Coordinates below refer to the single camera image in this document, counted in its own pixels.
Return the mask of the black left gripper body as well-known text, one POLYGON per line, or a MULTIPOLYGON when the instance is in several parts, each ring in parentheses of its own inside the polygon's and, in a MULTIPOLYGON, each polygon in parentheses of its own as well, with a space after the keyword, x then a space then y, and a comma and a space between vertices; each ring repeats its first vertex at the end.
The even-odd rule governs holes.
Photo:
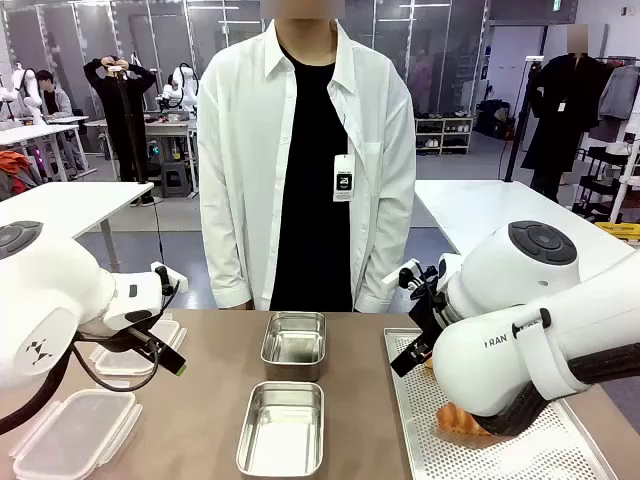
POLYGON ((115 353, 128 350, 152 353, 153 349, 162 353, 166 344, 151 332, 161 316, 161 313, 129 312, 119 325, 108 325, 106 317, 94 319, 78 327, 74 340, 98 343, 115 353))

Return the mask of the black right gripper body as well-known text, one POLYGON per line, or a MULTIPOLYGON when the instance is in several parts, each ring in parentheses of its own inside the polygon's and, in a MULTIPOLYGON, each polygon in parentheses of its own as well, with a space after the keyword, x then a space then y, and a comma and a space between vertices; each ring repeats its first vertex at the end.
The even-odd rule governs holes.
POLYGON ((439 274, 435 267, 425 272, 418 269, 414 274, 408 267, 400 269, 399 286, 411 291, 410 299, 415 302, 409 311, 409 317, 421 329, 418 342, 434 345, 442 331, 449 325, 445 318, 444 295, 437 292, 439 274))

